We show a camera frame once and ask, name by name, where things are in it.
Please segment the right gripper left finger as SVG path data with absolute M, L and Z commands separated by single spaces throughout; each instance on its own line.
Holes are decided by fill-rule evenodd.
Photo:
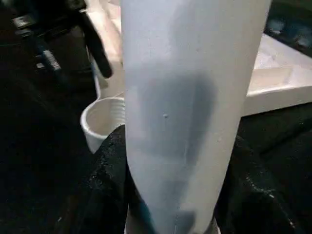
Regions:
M 55 234 L 123 234 L 129 204 L 125 126 L 102 142 L 68 196 Z

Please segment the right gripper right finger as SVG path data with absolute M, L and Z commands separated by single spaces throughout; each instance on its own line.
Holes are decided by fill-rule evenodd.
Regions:
M 310 234 L 287 190 L 247 141 L 237 136 L 215 207 L 222 234 Z

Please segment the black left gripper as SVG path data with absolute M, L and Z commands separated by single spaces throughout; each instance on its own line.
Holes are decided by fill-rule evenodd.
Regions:
M 32 45 L 43 67 L 56 75 L 64 71 L 49 46 L 54 40 L 80 27 L 89 52 L 104 78 L 110 78 L 113 70 L 106 57 L 102 40 L 85 12 L 84 0 L 11 0 L 12 21 L 19 33 Z

